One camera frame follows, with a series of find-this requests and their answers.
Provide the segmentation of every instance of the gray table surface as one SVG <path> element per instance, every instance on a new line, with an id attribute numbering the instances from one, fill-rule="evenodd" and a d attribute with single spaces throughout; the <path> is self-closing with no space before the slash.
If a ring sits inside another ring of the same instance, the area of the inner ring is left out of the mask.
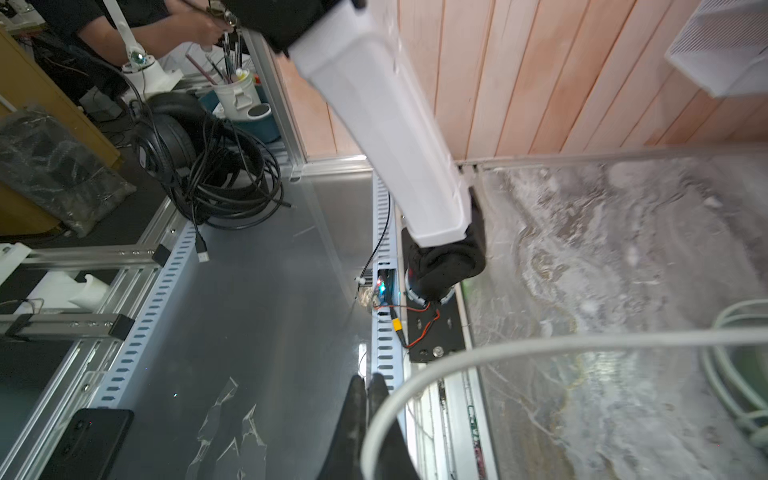
<path id="1" fill-rule="evenodd" d="M 204 229 L 210 262 L 187 265 L 121 400 L 135 419 L 110 478 L 315 478 L 370 343 L 350 306 L 371 198 L 370 175 L 303 179 L 266 223 Z"/>
<path id="2" fill-rule="evenodd" d="M 488 268 L 465 297 L 478 345 L 707 328 L 766 296 L 764 157 L 499 168 L 476 187 Z M 499 362 L 481 376 L 501 478 L 768 478 L 692 349 Z"/>

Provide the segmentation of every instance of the teal container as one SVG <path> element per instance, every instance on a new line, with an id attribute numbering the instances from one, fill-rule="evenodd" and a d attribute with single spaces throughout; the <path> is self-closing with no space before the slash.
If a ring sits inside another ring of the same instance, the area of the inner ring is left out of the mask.
<path id="1" fill-rule="evenodd" d="M 266 95 L 264 94 L 263 87 L 261 85 L 257 85 L 256 91 L 259 94 L 259 99 L 263 103 L 266 103 L 264 101 L 264 97 Z M 206 110 L 213 112 L 214 108 L 216 108 L 216 106 L 219 104 L 219 98 L 216 96 L 215 91 L 210 91 L 200 99 L 200 103 Z M 259 120 L 234 121 L 232 123 L 234 123 L 235 126 L 242 131 L 246 131 L 247 133 L 252 134 L 254 137 L 258 138 L 265 144 L 270 144 L 280 139 L 280 129 L 277 128 L 275 117 L 271 113 L 267 117 L 261 118 Z"/>

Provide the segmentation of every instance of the cup handle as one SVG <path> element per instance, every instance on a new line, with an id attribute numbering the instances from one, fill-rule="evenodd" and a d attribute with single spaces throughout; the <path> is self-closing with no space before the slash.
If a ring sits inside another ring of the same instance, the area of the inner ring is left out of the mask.
<path id="1" fill-rule="evenodd" d="M 235 94 L 235 108 L 237 110 L 243 110 L 246 107 L 249 107 L 253 104 L 253 99 L 249 97 L 248 95 L 243 92 L 242 88 L 235 88 L 234 90 Z"/>

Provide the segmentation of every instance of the pink wood panel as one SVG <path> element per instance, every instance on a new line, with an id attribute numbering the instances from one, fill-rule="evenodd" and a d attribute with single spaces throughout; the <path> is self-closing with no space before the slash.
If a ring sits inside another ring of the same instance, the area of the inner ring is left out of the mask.
<path id="1" fill-rule="evenodd" d="M 765 103 L 765 96 L 726 98 L 696 130 L 688 143 L 711 144 L 724 141 Z"/>
<path id="2" fill-rule="evenodd" d="M 336 143 L 325 100 L 299 76 L 293 62 L 284 55 L 277 56 L 275 60 L 306 156 L 310 159 L 335 156 Z"/>
<path id="3" fill-rule="evenodd" d="M 699 4 L 700 0 L 674 0 L 589 140 L 587 150 L 610 150 L 624 143 L 646 107 L 674 71 L 674 67 L 664 58 L 664 52 Z"/>
<path id="4" fill-rule="evenodd" d="M 699 129 L 722 100 L 710 97 L 704 90 L 699 90 L 694 99 L 685 107 L 672 125 L 664 132 L 657 145 L 680 145 L 688 141 Z"/>
<path id="5" fill-rule="evenodd" d="M 435 117 L 455 159 L 467 153 L 492 6 L 493 0 L 445 0 Z"/>
<path id="6" fill-rule="evenodd" d="M 562 148 L 564 153 L 581 153 L 587 147 L 592 134 L 632 72 L 671 1 L 640 0 L 635 3 L 598 80 L 568 134 Z"/>
<path id="7" fill-rule="evenodd" d="M 328 109 L 331 115 L 331 129 L 333 130 L 333 141 L 336 143 L 336 153 L 339 155 L 359 155 L 360 147 L 349 134 L 341 118 L 330 106 Z"/>
<path id="8" fill-rule="evenodd" d="M 527 154 L 588 0 L 541 0 L 512 92 L 497 155 Z"/>
<path id="9" fill-rule="evenodd" d="M 496 0 L 467 158 L 496 153 L 537 7 L 538 0 Z"/>
<path id="10" fill-rule="evenodd" d="M 443 0 L 400 0 L 400 37 L 433 111 L 440 62 L 442 9 Z"/>
<path id="11" fill-rule="evenodd" d="M 591 0 L 549 99 L 531 153 L 562 149 L 635 0 Z"/>
<path id="12" fill-rule="evenodd" d="M 768 103 L 747 118 L 728 141 L 768 141 Z"/>
<path id="13" fill-rule="evenodd" d="M 691 80 L 674 71 L 621 146 L 655 145 L 698 91 Z"/>

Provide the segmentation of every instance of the robotic arm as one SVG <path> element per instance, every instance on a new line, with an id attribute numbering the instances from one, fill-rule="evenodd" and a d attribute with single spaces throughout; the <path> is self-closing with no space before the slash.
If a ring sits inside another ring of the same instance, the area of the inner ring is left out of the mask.
<path id="1" fill-rule="evenodd" d="M 333 107 L 405 214 L 409 287 L 427 301 L 485 267 L 482 214 L 393 25 L 364 0 L 227 0 Z"/>

